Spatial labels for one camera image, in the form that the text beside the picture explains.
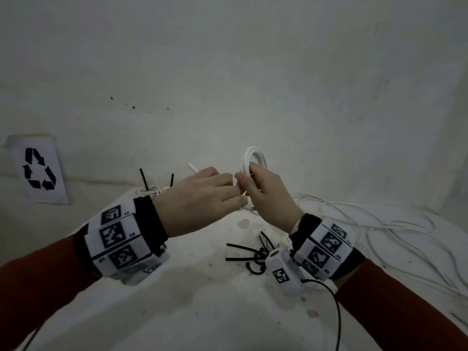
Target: stain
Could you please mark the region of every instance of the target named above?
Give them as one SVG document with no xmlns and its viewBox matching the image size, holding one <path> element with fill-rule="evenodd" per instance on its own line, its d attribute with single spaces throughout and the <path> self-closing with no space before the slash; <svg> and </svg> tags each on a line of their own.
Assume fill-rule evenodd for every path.
<svg viewBox="0 0 468 351">
<path fill-rule="evenodd" d="M 319 312 L 317 312 L 316 310 L 313 310 L 313 309 L 308 309 L 307 310 L 307 315 L 308 315 L 309 318 L 315 319 L 315 318 L 319 317 Z"/>
<path fill-rule="evenodd" d="M 243 219 L 240 222 L 237 222 L 237 226 L 240 229 L 247 229 L 249 227 L 249 225 L 250 225 L 250 220 L 248 220 L 248 219 Z"/>
</svg>

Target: red sleeve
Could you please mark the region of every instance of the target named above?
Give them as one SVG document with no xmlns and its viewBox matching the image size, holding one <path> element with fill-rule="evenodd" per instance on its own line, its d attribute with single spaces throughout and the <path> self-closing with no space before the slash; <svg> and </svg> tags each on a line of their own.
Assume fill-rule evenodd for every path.
<svg viewBox="0 0 468 351">
<path fill-rule="evenodd" d="M 384 350 L 468 350 L 468 336 L 436 308 L 367 260 L 336 293 Z"/>
<path fill-rule="evenodd" d="M 25 337 L 99 277 L 78 261 L 73 235 L 0 267 L 0 350 Z"/>
</svg>

